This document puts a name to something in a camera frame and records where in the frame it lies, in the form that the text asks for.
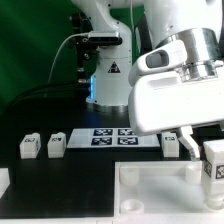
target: warning label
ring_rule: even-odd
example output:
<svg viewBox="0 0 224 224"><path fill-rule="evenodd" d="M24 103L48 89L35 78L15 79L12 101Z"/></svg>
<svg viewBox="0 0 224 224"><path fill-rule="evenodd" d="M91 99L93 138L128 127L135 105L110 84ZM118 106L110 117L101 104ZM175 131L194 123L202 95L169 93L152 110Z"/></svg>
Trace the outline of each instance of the warning label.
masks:
<svg viewBox="0 0 224 224"><path fill-rule="evenodd" d="M110 67L108 73L121 73L121 72L120 72L120 69L118 68L118 66L117 66L117 64L116 64L116 62L114 62L114 63L112 64L112 66Z"/></svg>

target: small white cube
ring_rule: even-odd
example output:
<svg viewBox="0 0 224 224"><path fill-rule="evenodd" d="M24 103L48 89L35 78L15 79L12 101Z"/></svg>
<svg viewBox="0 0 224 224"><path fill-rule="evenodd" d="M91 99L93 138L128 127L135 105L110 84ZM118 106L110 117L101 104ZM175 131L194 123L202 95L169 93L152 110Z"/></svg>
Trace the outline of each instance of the small white cube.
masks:
<svg viewBox="0 0 224 224"><path fill-rule="evenodd" d="M66 149L66 135L62 132L52 134L47 148L49 158L63 158Z"/></svg>
<svg viewBox="0 0 224 224"><path fill-rule="evenodd" d="M224 140L204 142L207 159L203 163L202 186L206 193L224 193Z"/></svg>
<svg viewBox="0 0 224 224"><path fill-rule="evenodd" d="M164 157L179 157L179 141L175 133L164 132L161 137Z"/></svg>
<svg viewBox="0 0 224 224"><path fill-rule="evenodd" d="M20 143L20 155L22 159L35 159L40 150L40 134L26 135Z"/></svg>

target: white block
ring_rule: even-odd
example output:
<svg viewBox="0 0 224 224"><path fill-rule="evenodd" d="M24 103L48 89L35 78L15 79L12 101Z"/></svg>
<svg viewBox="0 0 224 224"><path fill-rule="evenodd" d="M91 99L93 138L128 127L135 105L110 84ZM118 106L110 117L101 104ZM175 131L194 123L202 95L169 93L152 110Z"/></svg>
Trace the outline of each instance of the white block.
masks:
<svg viewBox="0 0 224 224"><path fill-rule="evenodd" d="M189 184L201 184L202 162L192 162L186 166L185 180Z"/></svg>
<svg viewBox="0 0 224 224"><path fill-rule="evenodd" d="M47 148L49 158L63 158L66 148L66 135L62 132L52 134Z"/></svg>
<svg viewBox="0 0 224 224"><path fill-rule="evenodd" d="M162 133L161 142L164 157L179 157L179 141L175 133Z"/></svg>
<svg viewBox="0 0 224 224"><path fill-rule="evenodd" d="M139 182L139 168L136 166L120 167L120 182L127 186L137 185Z"/></svg>
<svg viewBox="0 0 224 224"><path fill-rule="evenodd" d="M7 190L9 184L9 170L6 168L0 169L0 198Z"/></svg>
<svg viewBox="0 0 224 224"><path fill-rule="evenodd" d="M40 134L26 135L20 143L20 155L22 159L35 159L40 150Z"/></svg>
<svg viewBox="0 0 224 224"><path fill-rule="evenodd" d="M224 193L224 140L204 142L202 186L209 195Z"/></svg>

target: white plastic block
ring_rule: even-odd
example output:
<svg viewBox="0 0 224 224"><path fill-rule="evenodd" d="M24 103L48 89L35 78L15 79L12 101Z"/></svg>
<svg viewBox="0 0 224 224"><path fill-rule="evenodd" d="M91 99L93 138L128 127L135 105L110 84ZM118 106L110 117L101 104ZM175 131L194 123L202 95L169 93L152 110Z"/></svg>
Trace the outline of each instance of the white plastic block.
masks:
<svg viewBox="0 0 224 224"><path fill-rule="evenodd" d="M219 207L219 210L222 210L224 208L224 140L204 142L204 149L207 159L203 163L202 187L208 195L205 204L210 209Z"/></svg>
<svg viewBox="0 0 224 224"><path fill-rule="evenodd" d="M5 193L10 184L9 170L6 168L0 169L0 198Z"/></svg>
<svg viewBox="0 0 224 224"><path fill-rule="evenodd" d="M157 135L138 137L129 127L73 129L67 148L160 147Z"/></svg>
<svg viewBox="0 0 224 224"><path fill-rule="evenodd" d="M26 135L20 143L20 155L22 159L35 159L41 147L40 134Z"/></svg>
<svg viewBox="0 0 224 224"><path fill-rule="evenodd" d="M206 157L210 161L224 161L224 140L204 142Z"/></svg>
<svg viewBox="0 0 224 224"><path fill-rule="evenodd" d="M175 133L162 133L161 141L164 157L179 157L179 141Z"/></svg>
<svg viewBox="0 0 224 224"><path fill-rule="evenodd" d="M66 135L62 132L52 134L47 148L49 158L63 158L66 148Z"/></svg>

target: black label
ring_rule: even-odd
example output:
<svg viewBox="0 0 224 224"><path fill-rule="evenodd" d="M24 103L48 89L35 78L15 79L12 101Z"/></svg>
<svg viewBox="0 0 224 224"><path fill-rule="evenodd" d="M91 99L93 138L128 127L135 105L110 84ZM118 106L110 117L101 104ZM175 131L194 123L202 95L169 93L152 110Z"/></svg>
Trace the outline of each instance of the black label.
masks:
<svg viewBox="0 0 224 224"><path fill-rule="evenodd" d="M165 137L165 140L166 141L175 141L175 138L174 137Z"/></svg>
<svg viewBox="0 0 224 224"><path fill-rule="evenodd" d="M118 129L118 135L130 136L135 134L131 129Z"/></svg>
<svg viewBox="0 0 224 224"><path fill-rule="evenodd" d="M216 179L224 179L224 165L216 167Z"/></svg>
<svg viewBox="0 0 224 224"><path fill-rule="evenodd" d="M95 129L93 133L94 136L107 136L112 134L113 129Z"/></svg>
<svg viewBox="0 0 224 224"><path fill-rule="evenodd" d="M52 138L52 142L60 142L61 138Z"/></svg>
<svg viewBox="0 0 224 224"><path fill-rule="evenodd" d="M93 138L91 145L92 146L112 145L112 138Z"/></svg>
<svg viewBox="0 0 224 224"><path fill-rule="evenodd" d="M138 138L136 137L122 137L118 138L118 145L138 145Z"/></svg>
<svg viewBox="0 0 224 224"><path fill-rule="evenodd" d="M25 142L34 142L35 141L35 138L27 138L26 140L25 140Z"/></svg>
<svg viewBox="0 0 224 224"><path fill-rule="evenodd" d="M121 72L120 72L120 69L118 68L118 66L117 66L117 64L116 64L116 62L114 62L114 63L112 64L112 66L110 67L108 73L121 73Z"/></svg>
<svg viewBox="0 0 224 224"><path fill-rule="evenodd" d="M208 174L209 177L212 176L212 164L208 161L204 161L204 171Z"/></svg>

